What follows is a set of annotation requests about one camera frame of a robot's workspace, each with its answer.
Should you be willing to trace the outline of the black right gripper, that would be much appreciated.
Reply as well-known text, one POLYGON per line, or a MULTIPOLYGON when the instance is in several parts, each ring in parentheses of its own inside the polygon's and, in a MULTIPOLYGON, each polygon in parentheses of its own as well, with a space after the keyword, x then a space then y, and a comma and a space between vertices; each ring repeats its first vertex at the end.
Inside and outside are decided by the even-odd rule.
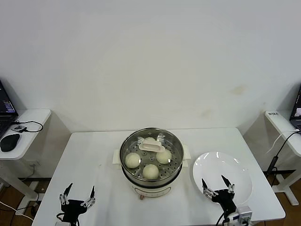
POLYGON ((214 191, 208 188, 206 182, 202 179, 203 194, 212 202, 220 204, 224 213, 233 213, 237 208, 233 201, 235 184, 232 184, 224 175, 221 175, 221 177, 228 189, 214 191))

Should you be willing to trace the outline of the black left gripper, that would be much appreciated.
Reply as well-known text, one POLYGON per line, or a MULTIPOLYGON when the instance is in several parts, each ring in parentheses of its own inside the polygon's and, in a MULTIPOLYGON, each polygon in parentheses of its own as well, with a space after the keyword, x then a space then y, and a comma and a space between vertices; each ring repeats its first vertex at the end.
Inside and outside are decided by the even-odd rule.
POLYGON ((95 187, 93 186, 90 197, 86 201, 68 200, 68 194, 73 183, 59 195, 61 210, 64 213, 63 221, 77 221, 80 214, 85 213, 85 207, 91 207, 95 203, 95 187))

